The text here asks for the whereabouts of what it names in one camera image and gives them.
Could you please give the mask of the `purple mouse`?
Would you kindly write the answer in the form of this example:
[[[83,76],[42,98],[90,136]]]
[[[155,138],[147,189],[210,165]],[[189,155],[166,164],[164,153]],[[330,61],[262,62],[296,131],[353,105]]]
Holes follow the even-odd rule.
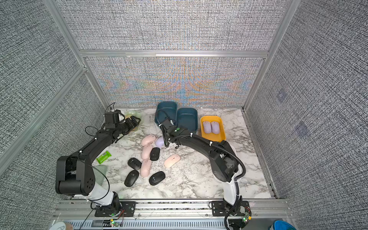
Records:
[[[159,149],[165,147],[165,141],[163,137],[159,137],[156,141],[155,141],[155,146]]]
[[[213,134],[220,134],[220,125],[217,121],[211,122],[211,131]]]
[[[202,123],[202,125],[203,125],[204,133],[206,133],[206,134],[212,133],[212,126],[211,126],[211,123],[209,121],[204,121]]]

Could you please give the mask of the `pink mouse top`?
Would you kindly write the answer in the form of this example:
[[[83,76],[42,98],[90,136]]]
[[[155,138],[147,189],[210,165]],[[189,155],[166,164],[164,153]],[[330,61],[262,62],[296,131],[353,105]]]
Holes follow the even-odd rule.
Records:
[[[147,136],[145,136],[142,140],[141,140],[141,145],[142,146],[146,146],[149,144],[152,144],[156,141],[156,136],[153,134],[149,134]]]

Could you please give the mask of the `peach pink mouse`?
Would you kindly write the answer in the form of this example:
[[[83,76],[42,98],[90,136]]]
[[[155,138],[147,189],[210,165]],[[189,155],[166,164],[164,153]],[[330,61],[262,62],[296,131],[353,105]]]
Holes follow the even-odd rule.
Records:
[[[164,162],[164,166],[166,168],[171,168],[173,165],[175,165],[176,163],[178,163],[181,160],[180,155],[178,154],[173,154],[171,155],[169,158],[167,158]]]

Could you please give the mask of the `yellow storage box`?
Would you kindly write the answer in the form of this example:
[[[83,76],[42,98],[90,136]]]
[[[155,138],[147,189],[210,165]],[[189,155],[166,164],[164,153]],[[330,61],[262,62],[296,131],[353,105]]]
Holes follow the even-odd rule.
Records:
[[[210,134],[204,133],[203,125],[202,125],[202,123],[204,121],[209,121],[209,122],[217,121],[220,125],[220,134],[216,135],[216,134],[213,134],[213,133],[210,133]],[[217,142],[221,142],[223,140],[226,140],[226,134],[225,134],[224,126],[223,126],[223,121],[219,116],[203,116],[200,119],[200,125],[201,125],[201,135],[202,135],[203,138],[211,140],[211,141],[217,141]]]

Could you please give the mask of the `white storage box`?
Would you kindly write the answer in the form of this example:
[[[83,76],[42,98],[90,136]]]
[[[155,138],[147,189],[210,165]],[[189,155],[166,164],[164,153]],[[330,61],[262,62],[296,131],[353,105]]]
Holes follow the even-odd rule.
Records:
[[[232,149],[232,151],[233,151],[234,155],[235,155],[236,157],[238,157],[237,152],[236,152],[236,149],[235,149],[232,145],[230,145],[230,147],[231,147],[231,149]]]

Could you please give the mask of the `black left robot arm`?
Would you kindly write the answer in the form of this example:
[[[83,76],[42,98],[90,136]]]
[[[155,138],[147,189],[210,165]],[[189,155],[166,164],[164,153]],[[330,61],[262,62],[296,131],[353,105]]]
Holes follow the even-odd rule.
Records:
[[[96,183],[92,163],[108,146],[138,127],[141,119],[125,117],[120,110],[106,112],[105,122],[91,141],[69,156],[61,156],[56,164],[55,191],[81,197],[102,208],[120,210],[117,193]]]

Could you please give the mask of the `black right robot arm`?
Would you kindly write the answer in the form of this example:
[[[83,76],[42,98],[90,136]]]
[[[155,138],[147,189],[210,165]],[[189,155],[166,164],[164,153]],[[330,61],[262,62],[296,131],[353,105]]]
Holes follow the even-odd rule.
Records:
[[[241,203],[238,181],[245,176],[246,168],[231,145],[225,140],[217,142],[205,139],[184,127],[177,126],[162,109],[156,110],[155,118],[166,147],[172,143],[178,147],[187,146],[209,160],[213,175],[223,183],[224,202],[229,208],[236,209]]]

